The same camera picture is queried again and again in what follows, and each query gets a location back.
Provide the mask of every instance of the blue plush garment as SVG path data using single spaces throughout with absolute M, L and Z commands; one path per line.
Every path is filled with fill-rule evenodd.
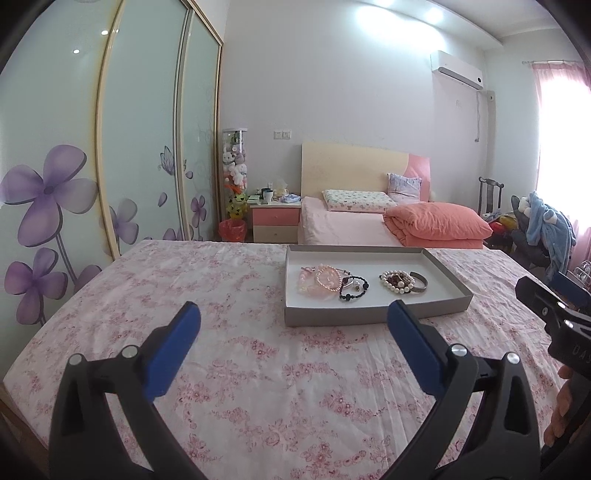
M 526 237 L 528 244 L 535 246 L 543 240 L 550 254 L 550 266 L 546 269 L 544 280 L 549 282 L 556 272 L 566 273 L 569 266 L 570 250 L 577 243 L 570 224 L 562 212 L 546 205 L 536 192 L 530 194 L 530 225 Z M 557 216 L 556 225 L 545 220 Z

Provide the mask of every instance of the pink drawer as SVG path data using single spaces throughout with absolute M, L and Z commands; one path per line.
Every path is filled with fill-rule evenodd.
M 292 225 L 300 223 L 300 209 L 289 207 L 259 207 L 252 209 L 253 225 Z

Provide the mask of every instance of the pink bedsheet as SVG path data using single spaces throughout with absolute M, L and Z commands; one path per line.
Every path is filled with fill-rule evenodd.
M 545 425 L 559 379 L 541 321 L 513 293 L 525 270 L 499 251 L 432 253 L 475 295 L 466 312 L 426 322 L 477 355 L 518 352 Z M 41 328 L 7 373 L 6 388 L 47 443 L 70 355 L 94 360 L 140 344 L 192 300 L 202 311 L 201 332 L 155 404 L 210 479 L 374 479 L 433 401 L 383 324 L 286 328 L 284 264 L 283 245 L 141 242 Z M 462 448 L 477 400 L 446 460 Z M 120 406 L 111 404 L 125 446 L 145 465 Z
M 401 247 L 381 213 L 329 212 L 323 200 L 305 197 L 301 203 L 305 245 L 372 245 Z

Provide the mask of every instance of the butterfly decal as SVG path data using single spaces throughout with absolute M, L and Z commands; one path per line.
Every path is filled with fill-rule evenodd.
M 164 170 L 169 175 L 174 175 L 174 156 L 166 145 L 164 146 L 164 153 L 160 154 L 158 169 Z
M 174 155 L 170 151 L 170 149 L 165 145 L 164 152 L 160 154 L 160 165 L 158 165 L 159 170 L 164 170 L 169 175 L 174 175 Z M 183 171 L 187 170 L 187 159 L 183 161 Z M 193 172 L 188 171 L 186 174 L 188 179 L 193 178 Z

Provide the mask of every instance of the drawer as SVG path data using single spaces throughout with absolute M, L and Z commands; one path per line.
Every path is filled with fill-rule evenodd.
M 296 226 L 255 225 L 253 233 L 256 244 L 297 244 Z
M 300 209 L 289 207 L 259 207 L 252 209 L 254 225 L 290 225 L 300 223 Z

